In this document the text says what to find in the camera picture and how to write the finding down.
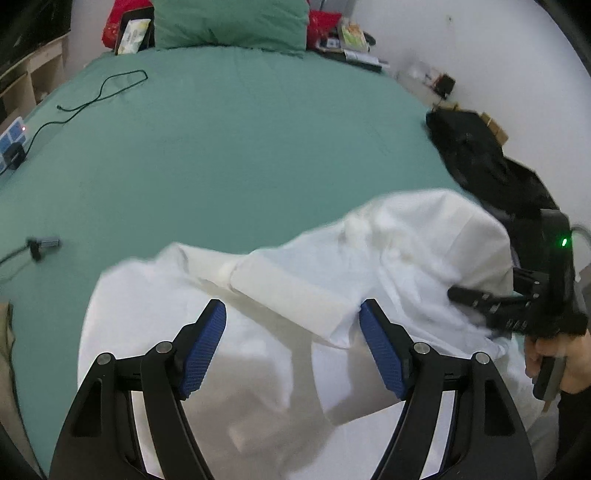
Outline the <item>white hooded jacket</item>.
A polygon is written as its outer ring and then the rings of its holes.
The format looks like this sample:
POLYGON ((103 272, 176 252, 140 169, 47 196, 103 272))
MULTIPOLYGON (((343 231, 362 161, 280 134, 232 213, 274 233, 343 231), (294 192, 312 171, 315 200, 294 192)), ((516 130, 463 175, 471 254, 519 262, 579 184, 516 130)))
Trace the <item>white hooded jacket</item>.
POLYGON ((445 189, 383 196, 246 255, 174 243, 101 274, 78 371, 103 352, 146 353, 221 299, 221 343, 183 405, 214 477, 368 479, 402 412, 360 331, 360 306, 373 298, 414 340, 493 359, 545 475, 555 463, 558 417, 533 396, 521 342, 447 296, 455 284, 506 296, 512 265, 505 228, 445 189))

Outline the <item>black clothes pile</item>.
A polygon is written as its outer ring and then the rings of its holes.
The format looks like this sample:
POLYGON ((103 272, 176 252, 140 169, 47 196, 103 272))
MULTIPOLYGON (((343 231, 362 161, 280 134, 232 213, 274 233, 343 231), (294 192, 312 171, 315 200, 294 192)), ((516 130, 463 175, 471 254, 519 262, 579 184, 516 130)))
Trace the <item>black clothes pile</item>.
POLYGON ((426 127, 450 175, 484 204, 507 214, 558 208, 537 173, 506 157, 476 112, 434 109, 426 127))

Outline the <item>cardboard boxes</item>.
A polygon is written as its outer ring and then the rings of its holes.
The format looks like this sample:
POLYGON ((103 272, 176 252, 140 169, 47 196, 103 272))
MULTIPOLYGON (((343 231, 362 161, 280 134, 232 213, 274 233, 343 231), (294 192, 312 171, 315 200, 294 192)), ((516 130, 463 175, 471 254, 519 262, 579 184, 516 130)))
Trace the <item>cardboard boxes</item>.
POLYGON ((482 112, 479 113, 474 110, 463 109, 460 107, 458 103, 451 103, 451 104, 441 104, 439 108, 444 108, 451 111, 458 111, 458 112, 468 112, 468 113, 475 113, 489 128, 489 130, 493 133, 495 139, 501 146, 504 146, 507 141, 509 140, 508 134, 505 130, 497 123, 495 119, 493 119, 488 113, 482 112))

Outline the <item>beige folded garment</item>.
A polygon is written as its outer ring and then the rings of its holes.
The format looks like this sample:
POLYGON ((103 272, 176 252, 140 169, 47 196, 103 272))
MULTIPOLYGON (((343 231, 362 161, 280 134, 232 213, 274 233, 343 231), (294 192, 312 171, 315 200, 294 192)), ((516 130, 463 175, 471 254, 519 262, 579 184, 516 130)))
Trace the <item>beige folded garment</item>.
POLYGON ((1 478, 43 479, 16 400, 11 352, 12 307, 1 304, 1 478))

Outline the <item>green bed sheet mattress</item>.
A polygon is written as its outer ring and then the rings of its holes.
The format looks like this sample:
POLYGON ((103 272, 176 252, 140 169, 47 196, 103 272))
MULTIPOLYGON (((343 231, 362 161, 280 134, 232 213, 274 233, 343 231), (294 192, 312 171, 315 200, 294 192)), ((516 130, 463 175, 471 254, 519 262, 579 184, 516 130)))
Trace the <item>green bed sheet mattress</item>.
POLYGON ((21 414, 48 467, 75 394, 100 273, 173 242, 280 245, 384 193, 453 188, 394 79, 308 53, 232 47, 106 54, 28 117, 35 141, 1 178, 1 249, 57 237, 1 269, 21 414))

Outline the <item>small black speaker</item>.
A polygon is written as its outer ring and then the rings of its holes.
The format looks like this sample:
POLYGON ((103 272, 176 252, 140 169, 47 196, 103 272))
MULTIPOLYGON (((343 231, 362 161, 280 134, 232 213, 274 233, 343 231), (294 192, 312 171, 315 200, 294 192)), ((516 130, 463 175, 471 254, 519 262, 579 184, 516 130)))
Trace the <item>small black speaker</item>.
POLYGON ((456 80, 447 74, 441 75, 434 84, 434 91, 442 98, 447 98, 454 90, 456 80))

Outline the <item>black power adapter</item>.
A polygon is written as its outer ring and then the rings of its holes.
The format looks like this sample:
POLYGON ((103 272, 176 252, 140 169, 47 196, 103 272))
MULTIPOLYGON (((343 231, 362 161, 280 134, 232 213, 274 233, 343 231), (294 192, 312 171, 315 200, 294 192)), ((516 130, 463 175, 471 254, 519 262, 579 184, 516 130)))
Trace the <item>black power adapter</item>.
POLYGON ((10 170, 16 170, 26 160, 26 152, 19 142, 12 143, 4 152, 3 158, 6 167, 10 170))

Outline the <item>white blue power strip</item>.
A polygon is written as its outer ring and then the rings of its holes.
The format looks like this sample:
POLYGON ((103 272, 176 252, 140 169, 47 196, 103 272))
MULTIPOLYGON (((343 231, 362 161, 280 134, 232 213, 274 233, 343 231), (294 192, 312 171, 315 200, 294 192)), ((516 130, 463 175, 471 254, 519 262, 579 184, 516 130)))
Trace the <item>white blue power strip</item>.
POLYGON ((6 167, 3 154, 6 149, 14 142, 19 142, 23 145, 27 140, 27 127, 22 117, 18 116, 7 129, 2 133, 0 140, 0 154, 1 154, 1 174, 6 173, 10 169, 6 167))

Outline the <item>books and snack pile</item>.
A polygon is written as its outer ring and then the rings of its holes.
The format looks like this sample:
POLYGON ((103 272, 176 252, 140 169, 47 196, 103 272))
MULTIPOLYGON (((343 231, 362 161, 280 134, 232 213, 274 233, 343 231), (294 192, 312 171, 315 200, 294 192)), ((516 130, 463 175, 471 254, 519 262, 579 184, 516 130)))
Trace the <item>books and snack pile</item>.
POLYGON ((372 52, 376 44, 376 39, 359 24, 341 18, 331 31, 315 41, 314 51, 327 59, 380 73, 389 70, 390 63, 372 52))

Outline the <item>wooden computer desk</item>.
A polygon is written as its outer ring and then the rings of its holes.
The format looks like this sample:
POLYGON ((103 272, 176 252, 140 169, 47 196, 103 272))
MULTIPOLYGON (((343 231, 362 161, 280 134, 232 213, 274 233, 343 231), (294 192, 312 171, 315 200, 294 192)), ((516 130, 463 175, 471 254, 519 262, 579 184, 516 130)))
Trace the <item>wooden computer desk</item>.
POLYGON ((26 118, 66 80, 66 33, 30 53, 1 75, 1 130, 17 117, 26 118))

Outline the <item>black tablet with picture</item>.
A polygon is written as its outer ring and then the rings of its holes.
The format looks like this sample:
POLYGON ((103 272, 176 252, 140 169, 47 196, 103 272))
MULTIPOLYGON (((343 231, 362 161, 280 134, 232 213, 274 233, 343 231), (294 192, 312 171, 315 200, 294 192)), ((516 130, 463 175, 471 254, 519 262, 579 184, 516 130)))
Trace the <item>black tablet with picture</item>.
POLYGON ((116 55, 136 54, 153 48, 155 46, 153 20, 152 6, 125 12, 121 17, 114 53, 116 55))

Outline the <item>red pillow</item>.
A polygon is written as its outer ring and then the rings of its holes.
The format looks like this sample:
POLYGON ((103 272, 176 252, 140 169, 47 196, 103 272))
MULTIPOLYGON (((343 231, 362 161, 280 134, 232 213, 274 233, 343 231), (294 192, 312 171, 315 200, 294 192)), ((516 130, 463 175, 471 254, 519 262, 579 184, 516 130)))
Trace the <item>red pillow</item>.
MULTIPOLYGON (((115 1, 103 29, 103 45, 116 53, 128 22, 149 20, 149 27, 153 28, 153 16, 151 1, 115 1)), ((307 49, 315 49, 318 41, 328 38, 341 19, 342 13, 311 9, 308 13, 307 49)))

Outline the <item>green pillow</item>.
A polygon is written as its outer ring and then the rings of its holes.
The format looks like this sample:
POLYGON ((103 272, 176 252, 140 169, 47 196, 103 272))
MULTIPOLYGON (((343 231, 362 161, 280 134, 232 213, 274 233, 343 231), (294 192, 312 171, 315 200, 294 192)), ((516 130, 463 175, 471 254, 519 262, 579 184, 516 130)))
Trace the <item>green pillow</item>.
POLYGON ((158 49, 235 46, 301 55, 307 48, 304 0, 154 1, 158 49))

